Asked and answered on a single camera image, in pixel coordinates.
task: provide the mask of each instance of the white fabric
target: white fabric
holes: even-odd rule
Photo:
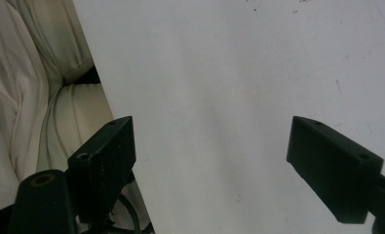
[[[35,173],[48,83],[16,10],[0,0],[0,209],[14,202],[19,180]]]
[[[71,0],[8,0],[22,16],[49,79],[50,97],[94,66]]]
[[[105,123],[113,120],[101,85],[61,89],[43,129],[38,171],[67,169],[67,159]]]

